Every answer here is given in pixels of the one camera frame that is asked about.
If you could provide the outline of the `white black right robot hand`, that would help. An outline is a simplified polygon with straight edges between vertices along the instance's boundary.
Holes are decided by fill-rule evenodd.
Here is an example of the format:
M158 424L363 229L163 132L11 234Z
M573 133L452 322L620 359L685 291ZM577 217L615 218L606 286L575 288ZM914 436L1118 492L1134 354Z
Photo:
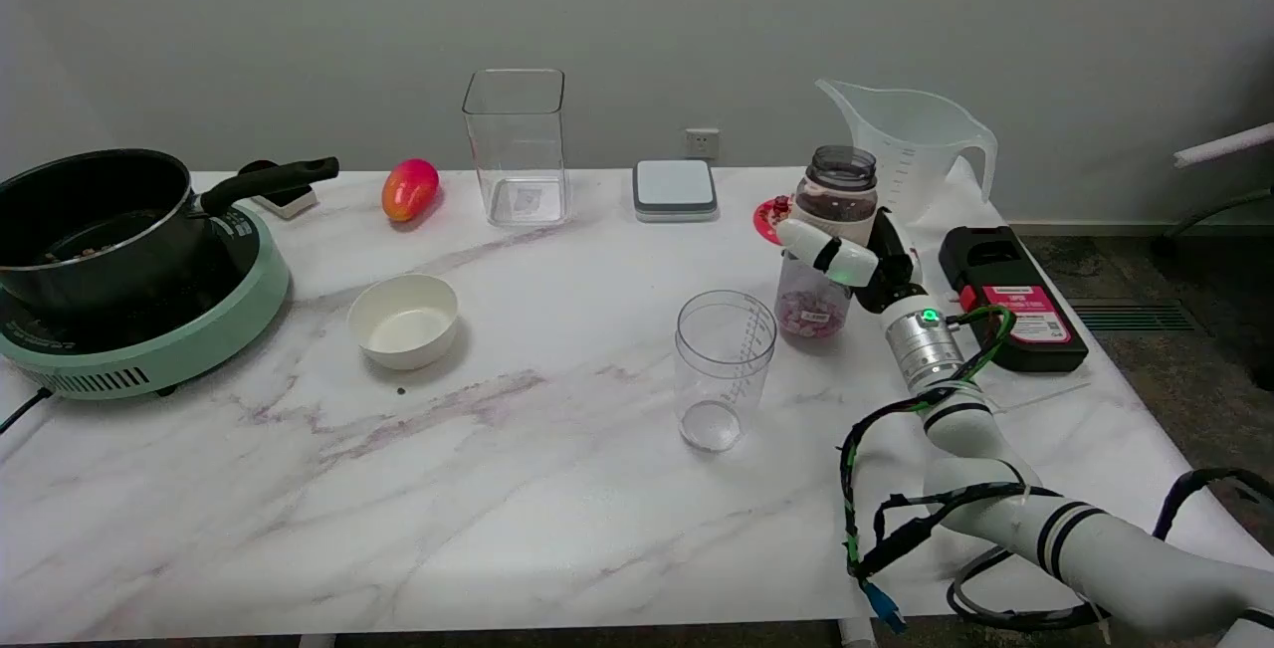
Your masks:
M784 255L805 264L834 286L847 286L868 313L878 316L906 297L922 295L919 248L896 213L878 209L865 244L831 236L789 216L775 227Z

